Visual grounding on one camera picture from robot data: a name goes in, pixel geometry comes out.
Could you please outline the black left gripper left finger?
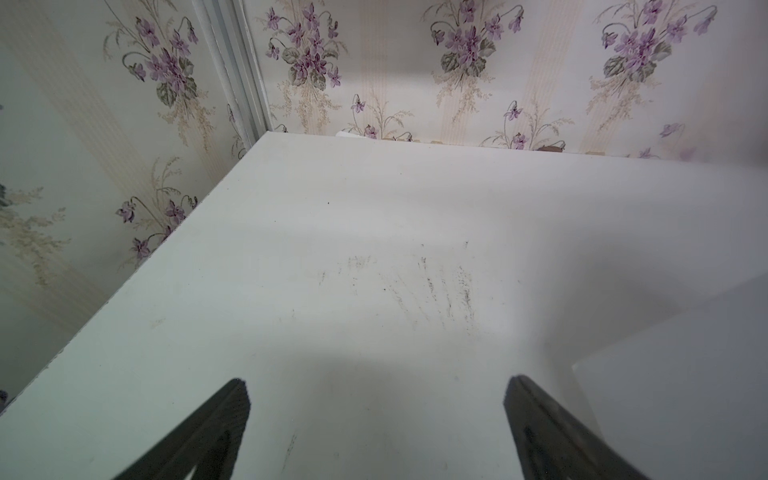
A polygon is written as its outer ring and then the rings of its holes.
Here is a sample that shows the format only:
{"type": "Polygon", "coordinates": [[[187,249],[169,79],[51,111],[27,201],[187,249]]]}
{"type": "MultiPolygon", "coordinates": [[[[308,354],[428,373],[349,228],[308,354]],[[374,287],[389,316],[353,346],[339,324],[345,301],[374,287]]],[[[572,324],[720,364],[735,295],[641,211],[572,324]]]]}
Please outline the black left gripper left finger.
{"type": "Polygon", "coordinates": [[[119,479],[229,479],[251,403],[246,382],[232,379],[117,475],[119,479]]]}

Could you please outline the white insulated delivery bag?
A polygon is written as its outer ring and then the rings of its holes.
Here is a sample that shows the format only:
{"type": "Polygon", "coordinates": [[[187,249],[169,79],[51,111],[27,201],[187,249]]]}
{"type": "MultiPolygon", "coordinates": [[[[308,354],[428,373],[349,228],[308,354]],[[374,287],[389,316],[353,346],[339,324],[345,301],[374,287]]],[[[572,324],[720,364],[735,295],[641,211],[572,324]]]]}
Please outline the white insulated delivery bag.
{"type": "Polygon", "coordinates": [[[578,362],[606,443],[650,479],[767,476],[767,278],[578,362]]]}

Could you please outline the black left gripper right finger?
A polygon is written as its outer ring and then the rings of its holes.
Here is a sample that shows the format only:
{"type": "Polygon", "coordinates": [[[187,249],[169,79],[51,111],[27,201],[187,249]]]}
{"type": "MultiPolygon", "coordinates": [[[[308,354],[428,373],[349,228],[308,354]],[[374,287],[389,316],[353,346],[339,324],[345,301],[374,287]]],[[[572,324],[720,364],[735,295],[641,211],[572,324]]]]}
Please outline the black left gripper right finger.
{"type": "Polygon", "coordinates": [[[504,410],[526,479],[644,479],[531,378],[506,388],[504,410]]]}

